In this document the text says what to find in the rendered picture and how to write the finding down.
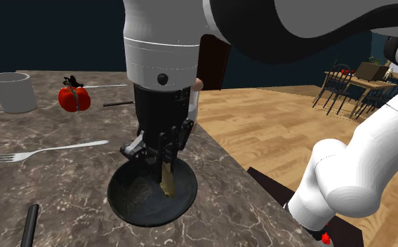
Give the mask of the tan flat utensil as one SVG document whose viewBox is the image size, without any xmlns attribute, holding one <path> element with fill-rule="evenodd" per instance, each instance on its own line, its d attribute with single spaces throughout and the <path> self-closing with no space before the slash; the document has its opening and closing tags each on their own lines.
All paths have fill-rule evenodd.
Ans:
<svg viewBox="0 0 398 247">
<path fill-rule="evenodd" d="M 167 197 L 173 198 L 175 196 L 175 183 L 170 163 L 162 163 L 161 182 L 159 185 Z"/>
</svg>

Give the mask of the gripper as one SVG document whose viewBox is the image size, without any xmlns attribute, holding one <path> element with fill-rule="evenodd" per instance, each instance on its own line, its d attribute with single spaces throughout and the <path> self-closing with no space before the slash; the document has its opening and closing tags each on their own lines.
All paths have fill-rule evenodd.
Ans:
<svg viewBox="0 0 398 247">
<path fill-rule="evenodd" d="M 130 161 L 148 159 L 150 154 L 141 131 L 146 134 L 163 132 L 159 134 L 157 145 L 158 182 L 162 182 L 163 164 L 171 164 L 177 158 L 192 131 L 194 122 L 186 119 L 190 89 L 187 87 L 177 91 L 156 91 L 138 84 L 133 85 L 139 136 L 123 144 L 119 151 Z"/>
</svg>

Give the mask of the silver knife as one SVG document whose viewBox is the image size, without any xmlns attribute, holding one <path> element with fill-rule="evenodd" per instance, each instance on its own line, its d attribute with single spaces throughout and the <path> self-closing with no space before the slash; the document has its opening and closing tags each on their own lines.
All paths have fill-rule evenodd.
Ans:
<svg viewBox="0 0 398 247">
<path fill-rule="evenodd" d="M 83 88 L 111 88 L 111 87 L 125 87 L 127 84 L 113 84 L 113 85 L 96 85 L 96 86 L 88 86 L 85 85 Z"/>
</svg>

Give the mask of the silver fork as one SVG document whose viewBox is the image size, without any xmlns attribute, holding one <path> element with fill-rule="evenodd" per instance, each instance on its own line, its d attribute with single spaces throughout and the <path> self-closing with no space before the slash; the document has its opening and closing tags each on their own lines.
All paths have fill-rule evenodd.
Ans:
<svg viewBox="0 0 398 247">
<path fill-rule="evenodd" d="M 81 143 L 81 144 L 76 144 L 76 145 L 68 145 L 68 146 L 61 146 L 61 147 L 50 147 L 50 148 L 45 148 L 45 149 L 38 149 L 33 152 L 18 152 L 18 153 L 12 153 L 12 154 L 0 154 L 0 162 L 4 163 L 13 163 L 13 162 L 19 162 L 19 161 L 24 161 L 31 156 L 39 153 L 39 152 L 46 152 L 46 151 L 52 151 L 52 150 L 60 150 L 60 149 L 74 149 L 74 148 L 81 148 L 81 147 L 92 147 L 92 146 L 98 146 L 98 145 L 106 145 L 109 141 L 108 140 L 99 140 L 99 141 L 94 141 L 94 142 L 86 142 L 86 143 Z"/>
</svg>

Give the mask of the white pink-topped object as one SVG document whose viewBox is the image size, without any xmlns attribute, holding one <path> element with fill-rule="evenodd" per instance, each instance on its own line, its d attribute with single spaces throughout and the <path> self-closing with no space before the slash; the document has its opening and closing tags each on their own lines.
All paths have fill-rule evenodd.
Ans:
<svg viewBox="0 0 398 247">
<path fill-rule="evenodd" d="M 197 127 L 199 94 L 203 87 L 203 81 L 199 78 L 196 78 L 194 84 L 191 86 L 188 119 L 193 121 L 192 132 L 195 132 Z"/>
</svg>

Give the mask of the dark brown door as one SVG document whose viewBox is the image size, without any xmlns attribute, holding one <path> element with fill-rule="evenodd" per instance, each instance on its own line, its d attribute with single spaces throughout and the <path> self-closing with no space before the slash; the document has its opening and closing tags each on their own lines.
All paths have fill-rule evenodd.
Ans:
<svg viewBox="0 0 398 247">
<path fill-rule="evenodd" d="M 222 88 L 230 49 L 230 44 L 211 34 L 204 34 L 201 37 L 197 78 L 204 83 L 203 91 Z"/>
</svg>

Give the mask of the black cylinder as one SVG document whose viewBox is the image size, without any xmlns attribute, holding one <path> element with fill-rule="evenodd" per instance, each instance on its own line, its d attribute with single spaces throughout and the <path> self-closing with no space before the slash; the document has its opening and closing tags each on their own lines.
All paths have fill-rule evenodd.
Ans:
<svg viewBox="0 0 398 247">
<path fill-rule="evenodd" d="M 31 205 L 27 212 L 24 232 L 20 247 L 32 247 L 34 240 L 34 233 L 37 225 L 37 218 L 39 212 L 39 204 Z"/>
</svg>

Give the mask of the black bowl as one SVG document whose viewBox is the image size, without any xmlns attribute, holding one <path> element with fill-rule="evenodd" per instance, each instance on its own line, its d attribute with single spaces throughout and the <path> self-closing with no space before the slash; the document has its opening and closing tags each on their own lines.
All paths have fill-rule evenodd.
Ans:
<svg viewBox="0 0 398 247">
<path fill-rule="evenodd" d="M 159 227 L 173 222 L 193 204 L 197 179 L 181 159 L 173 161 L 175 195 L 166 196 L 144 161 L 127 161 L 112 176 L 107 198 L 114 213 L 129 224 Z"/>
</svg>

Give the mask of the wooden dining table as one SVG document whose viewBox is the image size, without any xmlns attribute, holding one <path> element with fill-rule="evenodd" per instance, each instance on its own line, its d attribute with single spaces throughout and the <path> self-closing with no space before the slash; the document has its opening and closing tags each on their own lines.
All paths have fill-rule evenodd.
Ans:
<svg viewBox="0 0 398 247">
<path fill-rule="evenodd" d="M 357 98 L 357 104 L 352 110 L 350 117 L 356 112 L 357 107 L 361 104 L 363 99 L 370 93 L 370 91 L 383 90 L 391 88 L 395 84 L 384 81 L 385 75 L 390 70 L 390 67 L 379 65 L 372 62 L 362 62 L 355 72 L 352 73 L 350 85 L 355 85 L 364 88 L 365 91 Z"/>
</svg>

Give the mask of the white cup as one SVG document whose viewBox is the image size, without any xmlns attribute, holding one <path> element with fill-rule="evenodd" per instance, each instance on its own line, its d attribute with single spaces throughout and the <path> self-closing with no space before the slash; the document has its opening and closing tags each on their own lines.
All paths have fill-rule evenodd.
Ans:
<svg viewBox="0 0 398 247">
<path fill-rule="evenodd" d="M 31 76 L 22 72 L 0 73 L 0 105 L 4 112 L 22 114 L 37 108 Z"/>
</svg>

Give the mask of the black spindle chair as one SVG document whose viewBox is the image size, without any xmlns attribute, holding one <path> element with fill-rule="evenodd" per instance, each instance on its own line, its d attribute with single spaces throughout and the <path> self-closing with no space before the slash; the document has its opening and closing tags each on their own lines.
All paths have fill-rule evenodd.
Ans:
<svg viewBox="0 0 398 247">
<path fill-rule="evenodd" d="M 379 105 L 384 105 L 386 102 L 388 102 L 391 99 L 392 89 L 395 89 L 396 87 L 397 85 L 394 85 L 391 88 L 378 90 L 374 94 L 366 96 L 363 99 L 360 108 L 357 110 L 356 119 L 361 116 L 366 108 L 368 108 L 367 113 L 369 113 L 370 111 L 373 111 L 375 108 L 377 108 Z"/>
<path fill-rule="evenodd" d="M 342 101 L 341 105 L 339 106 L 339 109 L 337 111 L 337 114 L 341 110 L 343 103 L 345 102 L 346 98 L 349 98 L 352 94 L 351 92 L 348 91 L 350 82 L 352 78 L 352 70 L 344 64 L 339 64 L 333 66 L 327 73 L 326 73 L 326 78 L 324 80 L 324 84 L 321 87 L 321 91 L 318 94 L 318 96 L 314 99 L 313 101 L 313 106 L 315 107 L 316 104 L 319 102 L 319 99 L 322 97 L 325 91 L 331 92 L 328 100 L 324 103 L 325 107 L 327 103 L 330 101 L 332 95 L 335 95 L 333 98 L 333 101 L 331 103 L 331 106 L 329 107 L 329 110 L 326 114 L 329 114 L 330 111 L 332 110 L 333 106 L 335 105 L 337 99 L 340 96 L 344 96 L 345 99 Z"/>
</svg>

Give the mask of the red bell pepper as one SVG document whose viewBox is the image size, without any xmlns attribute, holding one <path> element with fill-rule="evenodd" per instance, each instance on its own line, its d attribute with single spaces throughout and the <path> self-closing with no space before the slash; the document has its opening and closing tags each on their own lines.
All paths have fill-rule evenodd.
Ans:
<svg viewBox="0 0 398 247">
<path fill-rule="evenodd" d="M 64 87 L 58 93 L 58 102 L 65 111 L 86 111 L 91 106 L 91 97 L 73 75 L 65 77 L 63 84 Z"/>
</svg>

